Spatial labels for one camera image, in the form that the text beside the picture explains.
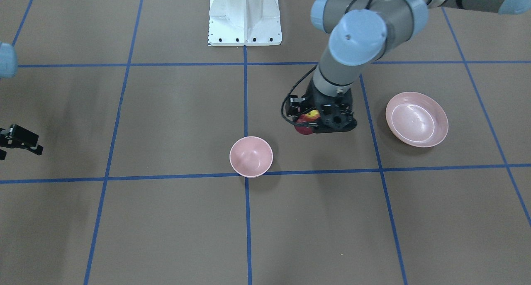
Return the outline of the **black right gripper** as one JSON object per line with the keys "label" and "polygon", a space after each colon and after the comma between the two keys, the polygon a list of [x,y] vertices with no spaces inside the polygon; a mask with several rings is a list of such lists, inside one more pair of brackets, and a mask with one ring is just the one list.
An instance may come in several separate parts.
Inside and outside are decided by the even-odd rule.
{"label": "black right gripper", "polygon": [[0,129],[0,147],[1,160],[5,160],[6,149],[24,149],[35,155],[42,155],[44,148],[38,143],[38,134],[23,128],[22,126],[12,124],[8,129]]}

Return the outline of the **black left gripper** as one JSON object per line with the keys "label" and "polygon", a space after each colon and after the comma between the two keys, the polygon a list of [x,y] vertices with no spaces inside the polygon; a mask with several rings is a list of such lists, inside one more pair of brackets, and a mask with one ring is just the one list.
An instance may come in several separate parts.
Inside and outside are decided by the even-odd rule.
{"label": "black left gripper", "polygon": [[301,83],[299,80],[290,89],[290,124],[300,126],[295,120],[302,114],[313,109],[319,111],[320,119],[307,124],[312,127],[314,134],[350,132],[357,127],[357,120],[353,117],[352,91],[341,92],[330,97],[317,90],[313,82],[309,83],[303,96],[292,94],[293,90]]}

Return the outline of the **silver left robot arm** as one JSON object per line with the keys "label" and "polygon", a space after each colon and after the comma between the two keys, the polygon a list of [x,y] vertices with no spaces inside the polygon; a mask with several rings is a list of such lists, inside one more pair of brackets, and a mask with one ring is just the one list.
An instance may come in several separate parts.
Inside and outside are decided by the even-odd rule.
{"label": "silver left robot arm", "polygon": [[315,0],[311,22],[329,35],[328,45],[307,72],[305,94],[284,98],[283,119],[300,134],[353,130],[351,85],[366,66],[421,32],[429,9],[440,6],[519,15],[530,0]]}

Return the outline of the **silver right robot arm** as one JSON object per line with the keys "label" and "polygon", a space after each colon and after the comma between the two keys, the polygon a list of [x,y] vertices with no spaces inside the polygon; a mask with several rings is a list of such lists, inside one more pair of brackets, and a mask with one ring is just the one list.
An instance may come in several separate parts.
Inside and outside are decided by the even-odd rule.
{"label": "silver right robot arm", "polygon": [[[0,77],[12,78],[16,75],[17,69],[18,58],[13,45],[2,42],[0,44]],[[23,149],[35,155],[42,155],[44,148],[38,141],[38,134],[17,124],[12,124],[7,129],[0,129],[1,148]]]}

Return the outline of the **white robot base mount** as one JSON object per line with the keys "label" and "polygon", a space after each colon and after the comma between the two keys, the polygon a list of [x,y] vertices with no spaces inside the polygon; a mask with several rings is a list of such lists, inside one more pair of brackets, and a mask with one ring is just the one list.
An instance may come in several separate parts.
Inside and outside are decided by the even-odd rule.
{"label": "white robot base mount", "polygon": [[279,0],[210,0],[209,3],[208,45],[281,45]]}

